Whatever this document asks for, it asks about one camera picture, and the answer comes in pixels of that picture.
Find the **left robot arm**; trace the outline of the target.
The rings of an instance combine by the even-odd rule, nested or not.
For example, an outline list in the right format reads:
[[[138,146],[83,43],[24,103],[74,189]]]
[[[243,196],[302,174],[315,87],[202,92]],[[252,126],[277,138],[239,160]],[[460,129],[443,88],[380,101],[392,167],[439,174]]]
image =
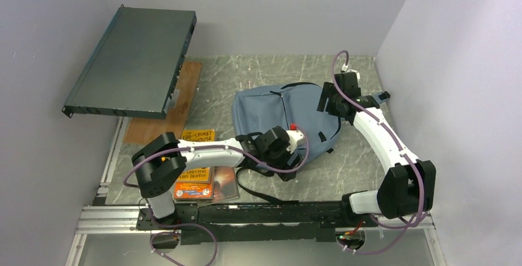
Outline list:
[[[179,140],[167,132],[132,157],[130,173],[137,178],[136,188],[148,203],[153,222],[168,229],[177,220],[171,188],[182,172],[227,166],[293,173],[306,161],[296,155],[297,148],[308,145],[308,138],[299,127],[285,130],[276,126],[266,133],[215,142]]]

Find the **blue backpack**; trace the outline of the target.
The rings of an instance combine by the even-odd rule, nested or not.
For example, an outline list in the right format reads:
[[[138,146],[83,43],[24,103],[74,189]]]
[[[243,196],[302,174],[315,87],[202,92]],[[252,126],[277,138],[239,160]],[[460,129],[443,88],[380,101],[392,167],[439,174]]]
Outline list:
[[[323,86],[301,82],[260,86],[237,92],[232,102],[232,122],[237,135],[265,133],[280,126],[289,130],[291,123],[303,129],[309,147],[296,153],[306,163],[330,153],[339,138],[342,121],[317,110]]]

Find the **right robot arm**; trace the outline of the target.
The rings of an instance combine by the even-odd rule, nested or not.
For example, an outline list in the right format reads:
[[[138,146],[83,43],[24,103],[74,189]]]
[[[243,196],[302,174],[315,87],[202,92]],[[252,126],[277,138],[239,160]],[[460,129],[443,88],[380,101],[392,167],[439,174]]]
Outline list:
[[[347,226],[363,215],[380,214],[388,219],[423,217],[433,206],[436,167],[421,160],[399,139],[380,106],[390,98],[386,91],[363,95],[355,72],[338,73],[325,82],[317,110],[350,123],[368,141],[385,177],[380,187],[343,196],[339,217]]]

